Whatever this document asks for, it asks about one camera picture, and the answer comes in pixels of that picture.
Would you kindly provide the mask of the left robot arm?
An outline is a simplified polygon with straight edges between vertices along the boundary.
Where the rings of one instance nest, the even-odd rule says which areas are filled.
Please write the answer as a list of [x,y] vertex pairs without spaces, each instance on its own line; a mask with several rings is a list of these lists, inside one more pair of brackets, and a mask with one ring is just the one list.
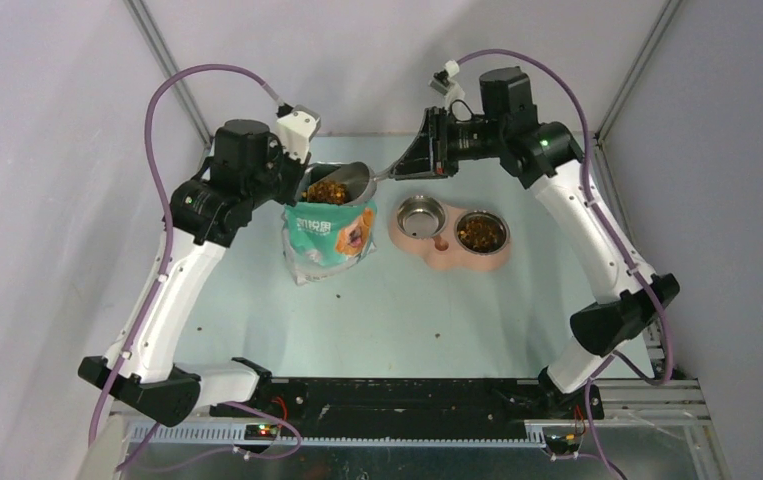
[[175,351],[207,278],[253,211],[295,203],[317,130],[317,119],[295,111],[274,130],[230,120],[216,131],[202,169],[171,195],[171,224],[137,310],[104,355],[82,359],[81,379],[166,427],[227,401],[249,416],[269,411],[273,390],[260,368],[239,359],[178,364]]

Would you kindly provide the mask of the metal food scoop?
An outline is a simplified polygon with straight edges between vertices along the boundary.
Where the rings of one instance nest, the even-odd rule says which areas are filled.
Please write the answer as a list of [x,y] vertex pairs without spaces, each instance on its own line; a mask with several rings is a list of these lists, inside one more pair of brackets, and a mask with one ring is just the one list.
[[375,172],[363,162],[314,163],[305,172],[297,199],[307,203],[351,206],[367,203],[390,169]]

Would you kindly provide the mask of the green pet food bag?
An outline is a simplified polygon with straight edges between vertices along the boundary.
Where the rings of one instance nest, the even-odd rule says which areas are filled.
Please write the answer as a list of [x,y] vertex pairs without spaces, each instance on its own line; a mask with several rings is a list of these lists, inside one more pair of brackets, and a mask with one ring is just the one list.
[[301,286],[344,272],[375,251],[377,205],[338,206],[297,200],[284,207],[285,264]]

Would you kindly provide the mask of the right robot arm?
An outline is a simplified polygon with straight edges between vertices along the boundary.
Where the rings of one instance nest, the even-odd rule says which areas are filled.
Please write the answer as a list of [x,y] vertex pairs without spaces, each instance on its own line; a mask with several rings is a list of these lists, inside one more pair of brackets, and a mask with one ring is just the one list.
[[568,128],[539,121],[530,78],[518,67],[479,78],[482,111],[467,120],[452,110],[463,94],[449,61],[431,86],[444,96],[425,110],[412,144],[386,171],[393,180],[454,176],[461,161],[496,158],[568,236],[594,303],[570,318],[572,337],[539,376],[542,411],[563,418],[579,403],[577,390],[625,342],[637,337],[675,299],[680,285],[659,274],[631,245],[594,190],[589,162]]

